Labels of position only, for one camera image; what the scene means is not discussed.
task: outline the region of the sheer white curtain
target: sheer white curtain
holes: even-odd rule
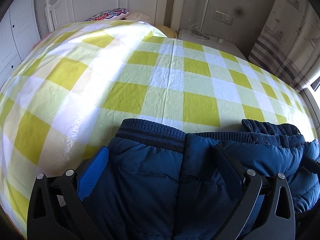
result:
[[[249,61],[299,91],[320,75],[320,19],[308,0],[275,0]]]

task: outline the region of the patterned curtain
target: patterned curtain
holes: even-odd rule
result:
[[[320,76],[319,38],[308,0],[275,0],[249,61],[301,91]]]

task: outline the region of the striped ribbed knit trim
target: striped ribbed knit trim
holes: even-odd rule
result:
[[[176,128],[142,119],[124,119],[116,137],[183,153],[186,133]],[[204,132],[194,135],[220,141],[254,143],[248,132]]]

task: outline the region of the wall switch plate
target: wall switch plate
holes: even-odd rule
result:
[[[222,13],[222,12],[219,12],[217,10],[214,11],[213,19],[217,20],[217,21],[220,21],[220,22],[223,22],[225,24],[228,24],[230,26],[233,23],[233,17],[232,16],[227,15],[227,14]]]

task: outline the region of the white nightstand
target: white nightstand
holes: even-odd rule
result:
[[[229,41],[223,41],[223,44],[220,45],[216,39],[210,38],[210,40],[202,40],[200,38],[193,36],[187,30],[180,30],[178,39],[183,41],[190,41],[190,42],[201,44],[210,48],[218,49],[226,53],[232,54],[236,57],[239,57],[241,59],[247,60],[243,56],[241,51],[237,48],[237,46]]]

